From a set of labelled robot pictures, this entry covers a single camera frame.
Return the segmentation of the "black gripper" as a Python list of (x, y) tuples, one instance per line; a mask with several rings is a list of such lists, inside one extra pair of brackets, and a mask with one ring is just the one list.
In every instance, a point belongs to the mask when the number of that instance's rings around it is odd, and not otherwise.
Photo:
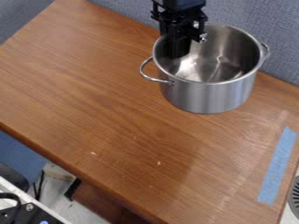
[(191, 42), (203, 42), (208, 17), (203, 12), (207, 0), (151, 0), (151, 17), (160, 24), (160, 33), (167, 35), (168, 56), (172, 59), (188, 54)]

